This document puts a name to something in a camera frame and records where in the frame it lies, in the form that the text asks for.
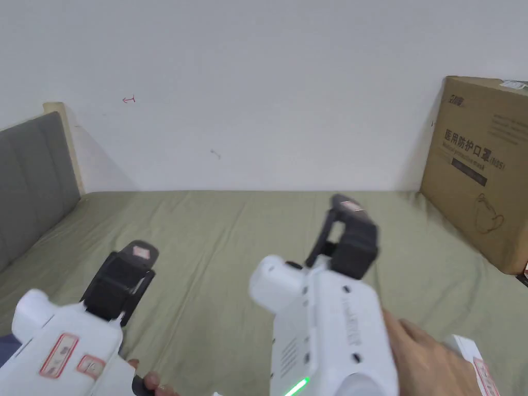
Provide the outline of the person's right hand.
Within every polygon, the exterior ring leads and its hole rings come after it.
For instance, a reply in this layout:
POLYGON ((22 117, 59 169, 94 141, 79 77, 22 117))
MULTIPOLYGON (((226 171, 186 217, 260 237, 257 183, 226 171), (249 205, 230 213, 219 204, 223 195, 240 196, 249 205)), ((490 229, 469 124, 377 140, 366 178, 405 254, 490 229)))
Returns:
POLYGON ((417 325, 383 316, 399 377, 400 395, 481 395, 473 366, 417 325))

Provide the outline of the person's left hand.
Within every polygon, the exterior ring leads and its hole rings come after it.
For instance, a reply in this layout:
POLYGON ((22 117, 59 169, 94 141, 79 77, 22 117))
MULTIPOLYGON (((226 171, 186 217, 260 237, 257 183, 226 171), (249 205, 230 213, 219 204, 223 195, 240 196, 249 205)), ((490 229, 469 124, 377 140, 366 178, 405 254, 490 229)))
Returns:
POLYGON ((171 385, 162 384, 160 375, 155 371, 150 371, 144 376, 138 375, 138 359, 130 359, 128 364, 135 371, 131 385, 134 395, 179 395, 171 385))

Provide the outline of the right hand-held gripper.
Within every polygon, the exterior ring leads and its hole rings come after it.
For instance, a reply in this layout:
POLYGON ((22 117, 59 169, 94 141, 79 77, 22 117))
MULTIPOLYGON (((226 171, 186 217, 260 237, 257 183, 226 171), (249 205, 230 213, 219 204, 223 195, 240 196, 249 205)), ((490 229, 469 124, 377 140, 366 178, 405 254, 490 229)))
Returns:
POLYGON ((398 395, 399 380, 377 293, 347 270, 376 258, 377 225, 357 201, 334 194, 320 233, 295 268, 262 259, 249 295, 271 312, 270 395, 398 395), (344 224, 325 251, 334 222, 344 224))

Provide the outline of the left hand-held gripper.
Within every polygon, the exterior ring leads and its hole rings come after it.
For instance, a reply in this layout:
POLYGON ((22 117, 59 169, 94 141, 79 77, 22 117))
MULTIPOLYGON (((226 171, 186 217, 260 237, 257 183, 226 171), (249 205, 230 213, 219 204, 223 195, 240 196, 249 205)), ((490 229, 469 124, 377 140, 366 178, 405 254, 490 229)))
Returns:
POLYGON ((156 276, 158 258, 143 240, 110 252, 75 304, 59 306, 28 290, 13 316, 20 347, 1 367, 1 395, 139 395, 140 378, 119 355, 122 327, 156 276))

